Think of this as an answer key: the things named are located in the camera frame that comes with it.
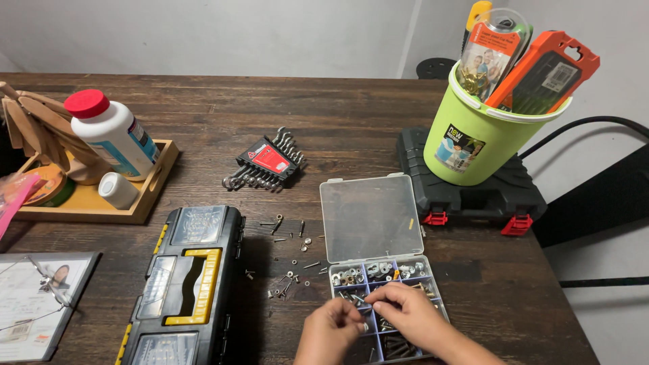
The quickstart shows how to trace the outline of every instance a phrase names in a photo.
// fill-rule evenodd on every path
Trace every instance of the white bottle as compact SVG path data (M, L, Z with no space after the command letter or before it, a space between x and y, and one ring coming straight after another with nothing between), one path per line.
M83 90L64 103L72 131L128 180L141 181L160 156L153 139L124 104L99 90Z

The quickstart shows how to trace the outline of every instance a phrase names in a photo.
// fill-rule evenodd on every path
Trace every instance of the wooden table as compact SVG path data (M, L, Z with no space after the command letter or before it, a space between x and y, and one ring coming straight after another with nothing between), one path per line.
M445 81L283 79L138 75L2 74L0 81L64 100L86 88L126 104L155 138L181 150L146 225L15 221L0 252L102 251L52 364L111 364L141 294L160 229L178 207L227 204L248 217L241 273L230 302L228 346L245 348L236 364L290 364L303 319L330 298L325 275L303 270L326 262L319 185L400 171L395 143L401 128L430 126ZM308 159L297 185L273 194L227 192L221 179L234 157L262 135L286 125ZM297 239L272 243L268 221L286 217L277 237L306 221L311 249ZM501 236L479 223L427 227L425 255L434 267L451 322L509 364L597 364L575 315L531 232ZM298 260L298 266L291 260ZM256 271L254 280L243 270ZM287 301L267 299L288 270L297 285ZM431 363L420 360L417 364Z

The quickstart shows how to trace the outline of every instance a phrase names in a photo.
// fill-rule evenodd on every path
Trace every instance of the lime green bin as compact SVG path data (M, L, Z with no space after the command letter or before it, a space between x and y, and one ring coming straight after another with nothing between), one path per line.
M451 184L471 186L485 181L516 153L545 123L558 118L572 102L555 112L525 116L484 105L448 74L449 86L424 147L430 171Z

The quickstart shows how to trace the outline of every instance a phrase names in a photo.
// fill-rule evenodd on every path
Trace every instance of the clipboard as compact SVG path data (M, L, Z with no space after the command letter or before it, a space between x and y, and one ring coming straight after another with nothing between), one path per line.
M69 307L52 295L26 256L52 277ZM0 255L0 362L52 358L100 256L101 252Z

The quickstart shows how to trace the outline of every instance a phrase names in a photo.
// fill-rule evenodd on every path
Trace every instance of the red latch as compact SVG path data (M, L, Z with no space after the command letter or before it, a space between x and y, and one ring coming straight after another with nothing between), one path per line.
M529 214L513 216L500 233L505 236L522 236L531 226L532 219Z
M428 217L425 217L421 223L426 223L430 225L444 225L448 221L446 217L446 212L430 212Z

